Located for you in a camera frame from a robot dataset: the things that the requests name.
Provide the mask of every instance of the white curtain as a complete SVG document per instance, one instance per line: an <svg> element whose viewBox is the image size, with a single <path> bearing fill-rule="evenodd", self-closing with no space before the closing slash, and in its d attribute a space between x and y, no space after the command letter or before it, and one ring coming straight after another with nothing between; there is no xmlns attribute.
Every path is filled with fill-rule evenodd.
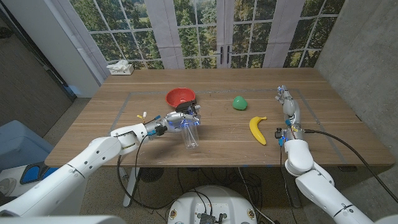
<svg viewBox="0 0 398 224"><path fill-rule="evenodd" d="M94 79L101 85L110 75L109 69L106 68L108 63L79 15L67 0L44 1L87 64Z"/></svg>

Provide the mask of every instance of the window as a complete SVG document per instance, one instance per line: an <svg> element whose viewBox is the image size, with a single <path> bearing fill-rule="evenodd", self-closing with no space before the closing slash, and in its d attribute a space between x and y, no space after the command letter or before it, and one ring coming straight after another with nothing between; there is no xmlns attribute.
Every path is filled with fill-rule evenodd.
<svg viewBox="0 0 398 224"><path fill-rule="evenodd" d="M108 63L164 68L144 0L70 0Z"/></svg>
<svg viewBox="0 0 398 224"><path fill-rule="evenodd" d="M235 0L231 68L261 68L276 0Z"/></svg>
<svg viewBox="0 0 398 224"><path fill-rule="evenodd" d="M313 67L344 0L306 0L284 67Z"/></svg>
<svg viewBox="0 0 398 224"><path fill-rule="evenodd" d="M185 68L217 67L215 0L174 0Z"/></svg>

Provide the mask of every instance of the green foliage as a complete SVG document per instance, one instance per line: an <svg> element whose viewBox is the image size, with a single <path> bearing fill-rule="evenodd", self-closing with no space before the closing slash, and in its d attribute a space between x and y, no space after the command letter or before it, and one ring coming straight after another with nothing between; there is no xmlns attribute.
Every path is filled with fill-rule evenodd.
<svg viewBox="0 0 398 224"><path fill-rule="evenodd" d="M148 69L164 69L162 61L147 62Z"/></svg>
<svg viewBox="0 0 398 224"><path fill-rule="evenodd" d="M326 40L329 37L329 34L331 32L331 29L335 25L335 22L336 17L319 18L308 47L312 49L322 48L326 43Z"/></svg>
<svg viewBox="0 0 398 224"><path fill-rule="evenodd" d="M235 24L233 34L232 51L247 53L250 41L251 24Z"/></svg>
<svg viewBox="0 0 398 224"><path fill-rule="evenodd" d="M257 0L256 15L254 20L273 19L276 0Z"/></svg>
<svg viewBox="0 0 398 224"><path fill-rule="evenodd" d="M271 22L258 22L253 25L251 52L265 52L267 50Z"/></svg>
<svg viewBox="0 0 398 224"><path fill-rule="evenodd" d="M157 49L155 36L153 31L135 32L136 40L141 47L142 56L144 59L160 58L159 50Z"/></svg>
<svg viewBox="0 0 398 224"><path fill-rule="evenodd" d="M217 68L217 58L202 58L201 59L201 67L202 68Z"/></svg>
<svg viewBox="0 0 398 224"><path fill-rule="evenodd" d="M319 55L321 54L321 51L313 51L313 50L308 50L304 54L303 62L301 63L301 67L314 67L315 63L318 60Z"/></svg>
<svg viewBox="0 0 398 224"><path fill-rule="evenodd" d="M142 62L129 62L129 63L132 64L135 70L140 70L142 68L145 68L144 63Z"/></svg>
<svg viewBox="0 0 398 224"><path fill-rule="evenodd" d="M145 4L134 3L133 0L122 0L124 12L133 29L151 28L148 19L142 20L141 18L148 17L147 8Z"/></svg>
<svg viewBox="0 0 398 224"><path fill-rule="evenodd" d="M262 68L265 54L250 55L248 68Z"/></svg>
<svg viewBox="0 0 398 224"><path fill-rule="evenodd" d="M179 26L196 24L193 1L175 0L174 8ZM215 2L198 1L197 14L199 23L214 24L216 22ZM178 33L184 57L213 55L217 51L216 26L199 27L198 29L196 27L179 28ZM199 68L200 63L203 68L213 68L216 66L213 58L202 58L201 61L198 58L184 59L185 68Z"/></svg>
<svg viewBox="0 0 398 224"><path fill-rule="evenodd" d="M127 60L141 59L134 38L130 32L114 33L113 36Z"/></svg>
<svg viewBox="0 0 398 224"><path fill-rule="evenodd" d="M302 55L303 51L287 53L284 68L297 68L299 66Z"/></svg>
<svg viewBox="0 0 398 224"><path fill-rule="evenodd" d="M93 0L70 0L77 14L89 31L107 30ZM111 30L151 28L144 0L121 0L126 18L118 0L97 0L98 6ZM152 31L135 32L137 43L130 32L114 33L114 38L128 60L160 58L154 33ZM91 35L107 61L123 59L111 34ZM142 62L132 62L135 69L145 68ZM148 68L164 68L162 61L147 62Z"/></svg>
<svg viewBox="0 0 398 224"><path fill-rule="evenodd" d="M70 4L88 31L106 30L105 23L92 0L70 0Z"/></svg>
<svg viewBox="0 0 398 224"><path fill-rule="evenodd" d="M307 44L315 19L303 19L297 24L289 50L302 49Z"/></svg>
<svg viewBox="0 0 398 224"><path fill-rule="evenodd" d="M182 55L184 57L191 57L198 55L198 39L196 28L181 28L178 29L180 34L180 41L182 47Z"/></svg>
<svg viewBox="0 0 398 224"><path fill-rule="evenodd" d="M196 24L195 11L193 1L190 0L174 0L175 16L178 26Z"/></svg>
<svg viewBox="0 0 398 224"><path fill-rule="evenodd" d="M246 68L247 55L238 55L231 57L231 68Z"/></svg>
<svg viewBox="0 0 398 224"><path fill-rule="evenodd" d="M235 0L234 21L253 19L254 0Z"/></svg>
<svg viewBox="0 0 398 224"><path fill-rule="evenodd" d="M217 9L215 7L206 7L201 11L201 15L203 15L200 19L202 24L215 24L217 22Z"/></svg>
<svg viewBox="0 0 398 224"><path fill-rule="evenodd" d="M301 17L316 16L321 10L324 0L305 0Z"/></svg>
<svg viewBox="0 0 398 224"><path fill-rule="evenodd" d="M111 34L92 34L91 36L107 61L123 59Z"/></svg>
<svg viewBox="0 0 398 224"><path fill-rule="evenodd" d="M197 14L199 24L215 24L216 23L216 1L202 0L197 1Z"/></svg>
<svg viewBox="0 0 398 224"><path fill-rule="evenodd" d="M118 0L97 0L97 3L111 30L129 28Z"/></svg>
<svg viewBox="0 0 398 224"><path fill-rule="evenodd" d="M322 14L339 14L345 0L327 0Z"/></svg>
<svg viewBox="0 0 398 224"><path fill-rule="evenodd" d="M184 66L185 66L185 69L200 68L199 67L199 59L198 58L185 58Z"/></svg>

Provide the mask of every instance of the red bowl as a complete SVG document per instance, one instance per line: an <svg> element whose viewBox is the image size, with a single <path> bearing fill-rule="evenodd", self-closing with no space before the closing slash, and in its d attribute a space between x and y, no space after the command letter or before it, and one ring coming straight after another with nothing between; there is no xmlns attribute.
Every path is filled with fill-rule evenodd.
<svg viewBox="0 0 398 224"><path fill-rule="evenodd" d="M166 95L166 102L173 107L195 99L195 92L189 88L175 88Z"/></svg>

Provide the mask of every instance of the blue bin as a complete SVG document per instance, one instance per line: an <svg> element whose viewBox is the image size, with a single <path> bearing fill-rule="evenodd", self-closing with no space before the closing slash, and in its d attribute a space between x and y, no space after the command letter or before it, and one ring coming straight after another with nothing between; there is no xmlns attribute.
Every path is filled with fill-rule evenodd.
<svg viewBox="0 0 398 224"><path fill-rule="evenodd" d="M54 147L19 121L0 127L0 170L43 162Z"/></svg>

